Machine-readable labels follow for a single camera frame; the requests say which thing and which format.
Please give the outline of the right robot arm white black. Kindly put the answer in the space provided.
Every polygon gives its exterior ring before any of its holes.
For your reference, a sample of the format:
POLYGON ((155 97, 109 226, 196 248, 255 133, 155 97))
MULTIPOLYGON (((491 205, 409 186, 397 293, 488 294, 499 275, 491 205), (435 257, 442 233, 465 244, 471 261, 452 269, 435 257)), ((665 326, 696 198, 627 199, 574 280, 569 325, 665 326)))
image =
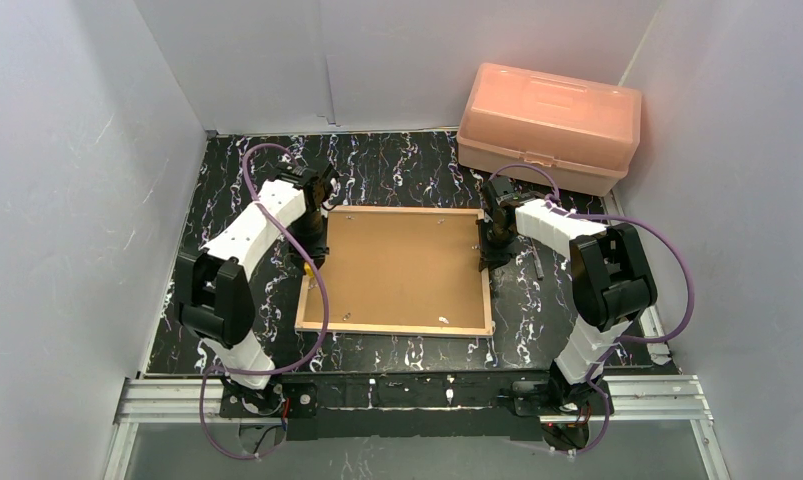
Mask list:
POLYGON ((481 270, 495 270, 516 255, 520 236, 563 256, 570 269, 578 318, 550 369, 552 383, 575 387, 596 379, 602 356, 645 309, 657 289, 636 229, 605 225, 560 207, 552 196, 519 193, 506 177, 482 188, 484 217, 477 223, 481 270))

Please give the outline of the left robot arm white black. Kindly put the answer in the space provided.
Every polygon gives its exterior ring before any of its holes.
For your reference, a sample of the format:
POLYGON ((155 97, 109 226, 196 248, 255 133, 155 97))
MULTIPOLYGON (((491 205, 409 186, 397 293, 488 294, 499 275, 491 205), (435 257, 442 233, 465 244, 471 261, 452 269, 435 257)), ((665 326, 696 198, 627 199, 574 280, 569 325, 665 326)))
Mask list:
POLYGON ((279 374, 253 332, 250 280, 279 236, 300 264, 317 271, 329 255, 328 207, 338 173, 328 161, 296 166, 280 161, 251 203, 218 236, 183 249, 175 263, 173 301, 182 326, 198 336, 239 385, 263 390, 279 374))

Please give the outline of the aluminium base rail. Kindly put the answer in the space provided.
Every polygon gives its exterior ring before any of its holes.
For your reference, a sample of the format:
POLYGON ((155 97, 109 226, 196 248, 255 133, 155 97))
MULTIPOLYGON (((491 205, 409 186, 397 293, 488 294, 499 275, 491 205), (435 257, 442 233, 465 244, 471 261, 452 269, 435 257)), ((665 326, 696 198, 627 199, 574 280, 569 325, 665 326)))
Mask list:
MULTIPOLYGON (((714 420, 700 381, 695 375, 611 375, 606 378, 613 421, 714 420)), ((219 416, 223 387, 201 388, 199 379, 136 379, 128 381, 114 416, 120 423, 196 423, 199 399, 214 423, 219 416)))

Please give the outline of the white wooden photo frame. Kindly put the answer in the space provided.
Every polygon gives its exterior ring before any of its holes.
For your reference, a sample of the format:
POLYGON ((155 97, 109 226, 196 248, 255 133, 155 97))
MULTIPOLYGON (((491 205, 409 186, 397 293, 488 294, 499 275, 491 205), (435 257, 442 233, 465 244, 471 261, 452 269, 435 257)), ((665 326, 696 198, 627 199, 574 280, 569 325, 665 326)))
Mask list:
POLYGON ((340 206, 329 214, 322 304, 306 276, 294 327, 333 333, 490 337, 490 279, 479 271, 480 209, 340 206))

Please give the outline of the pink plastic storage box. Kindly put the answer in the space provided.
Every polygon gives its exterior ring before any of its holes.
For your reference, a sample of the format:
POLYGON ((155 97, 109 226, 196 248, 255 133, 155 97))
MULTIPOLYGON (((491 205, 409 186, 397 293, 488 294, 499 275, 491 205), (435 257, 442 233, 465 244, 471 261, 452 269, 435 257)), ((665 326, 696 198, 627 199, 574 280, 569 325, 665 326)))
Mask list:
POLYGON ((628 174, 641 116, 637 90, 484 63, 456 135, 458 162, 603 197, 628 174))

